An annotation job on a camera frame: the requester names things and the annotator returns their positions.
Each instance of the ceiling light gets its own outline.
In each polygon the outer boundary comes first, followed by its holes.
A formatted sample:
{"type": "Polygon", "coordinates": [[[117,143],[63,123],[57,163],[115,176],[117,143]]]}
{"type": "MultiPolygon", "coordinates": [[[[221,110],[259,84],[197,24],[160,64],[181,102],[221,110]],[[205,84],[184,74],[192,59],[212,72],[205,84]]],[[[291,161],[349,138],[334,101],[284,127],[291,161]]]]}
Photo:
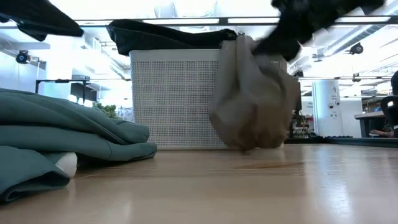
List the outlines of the ceiling light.
{"type": "Polygon", "coordinates": [[[384,98],[387,95],[374,95],[374,96],[340,96],[340,98],[384,98]]]}
{"type": "Polygon", "coordinates": [[[143,22],[156,25],[177,25],[177,24],[217,24],[219,19],[144,19],[143,22]]]}
{"type": "Polygon", "coordinates": [[[229,24],[274,24],[278,23],[278,17],[272,18],[230,18],[228,19],[229,24]]]}
{"type": "Polygon", "coordinates": [[[107,26],[112,20],[106,21],[75,21],[79,26],[107,26]]]}
{"type": "Polygon", "coordinates": [[[333,80],[334,77],[300,77],[299,80],[333,80]]]}
{"type": "Polygon", "coordinates": [[[389,16],[350,16],[342,17],[336,20],[339,23],[349,23],[349,22],[387,22],[391,17],[389,16]]]}
{"type": "Polygon", "coordinates": [[[358,25],[332,25],[330,28],[341,29],[341,28],[357,28],[358,25]]]}

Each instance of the fluorescent light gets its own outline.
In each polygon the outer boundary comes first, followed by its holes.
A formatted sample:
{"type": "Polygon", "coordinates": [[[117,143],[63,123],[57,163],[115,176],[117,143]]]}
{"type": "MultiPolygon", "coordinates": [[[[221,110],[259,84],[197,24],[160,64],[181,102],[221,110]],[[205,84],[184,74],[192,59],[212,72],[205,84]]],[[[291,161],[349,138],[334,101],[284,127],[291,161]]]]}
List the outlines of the fluorescent light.
{"type": "Polygon", "coordinates": [[[111,23],[111,20],[108,21],[76,21],[79,26],[107,26],[111,23]]]}
{"type": "Polygon", "coordinates": [[[166,24],[217,24],[219,19],[144,19],[143,22],[156,25],[166,24]]]}
{"type": "Polygon", "coordinates": [[[261,24],[261,23],[277,23],[279,18],[231,18],[228,19],[229,24],[261,24]]]}
{"type": "Polygon", "coordinates": [[[336,22],[387,22],[390,18],[389,16],[352,16],[342,17],[337,19],[336,22]]]}
{"type": "Polygon", "coordinates": [[[333,80],[334,77],[299,77],[299,80],[333,80]]]}
{"type": "Polygon", "coordinates": [[[355,77],[355,78],[354,77],[340,77],[340,79],[341,80],[352,80],[352,79],[355,79],[355,80],[372,80],[372,79],[383,80],[383,79],[388,79],[388,78],[385,78],[385,77],[382,77],[382,76],[380,76],[380,77],[370,77],[370,76],[365,77],[365,76],[361,76],[361,77],[355,77]]]}
{"type": "Polygon", "coordinates": [[[379,95],[379,96],[340,96],[340,98],[384,98],[386,96],[379,95]]]}
{"type": "Polygon", "coordinates": [[[358,25],[333,25],[330,28],[340,29],[340,28],[357,28],[358,25]]]}

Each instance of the wooden table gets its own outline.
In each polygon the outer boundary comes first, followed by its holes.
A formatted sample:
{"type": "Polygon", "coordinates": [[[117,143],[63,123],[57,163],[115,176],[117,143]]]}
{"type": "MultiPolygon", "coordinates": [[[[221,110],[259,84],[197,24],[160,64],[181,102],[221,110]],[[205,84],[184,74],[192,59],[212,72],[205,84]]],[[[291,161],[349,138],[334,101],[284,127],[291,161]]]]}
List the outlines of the wooden table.
{"type": "Polygon", "coordinates": [[[377,111],[377,112],[370,112],[370,113],[365,113],[365,114],[357,114],[354,115],[355,119],[358,119],[359,122],[361,123],[361,135],[362,138],[369,138],[369,120],[370,119],[384,119],[384,113],[383,111],[377,111]]]}
{"type": "Polygon", "coordinates": [[[395,149],[334,144],[245,156],[159,150],[2,205],[0,223],[396,223],[397,158],[395,149]]]}

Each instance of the beige cloth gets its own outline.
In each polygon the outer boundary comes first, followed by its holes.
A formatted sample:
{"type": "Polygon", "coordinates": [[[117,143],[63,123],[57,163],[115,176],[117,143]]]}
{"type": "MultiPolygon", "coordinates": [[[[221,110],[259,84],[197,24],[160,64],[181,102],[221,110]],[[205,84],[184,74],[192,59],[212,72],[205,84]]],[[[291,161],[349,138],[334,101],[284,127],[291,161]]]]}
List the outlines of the beige cloth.
{"type": "Polygon", "coordinates": [[[253,56],[256,43],[239,36],[220,50],[210,122],[229,147],[275,148],[287,138],[299,83],[275,63],[282,57],[253,56]]]}

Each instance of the white wall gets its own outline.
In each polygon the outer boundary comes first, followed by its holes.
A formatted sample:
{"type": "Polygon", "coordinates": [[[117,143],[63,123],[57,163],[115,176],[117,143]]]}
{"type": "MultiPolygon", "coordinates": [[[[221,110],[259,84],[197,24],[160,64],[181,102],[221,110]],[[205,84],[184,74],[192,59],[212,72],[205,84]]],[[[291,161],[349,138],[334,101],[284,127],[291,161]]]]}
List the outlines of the white wall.
{"type": "MultiPolygon", "coordinates": [[[[302,96],[302,114],[312,115],[312,96],[302,96]]],[[[354,138],[361,137],[361,125],[354,115],[362,113],[362,99],[341,98],[341,118],[343,120],[343,134],[354,138]]]]}
{"type": "Polygon", "coordinates": [[[0,88],[34,92],[36,76],[36,66],[18,64],[15,57],[0,52],[0,88]]]}

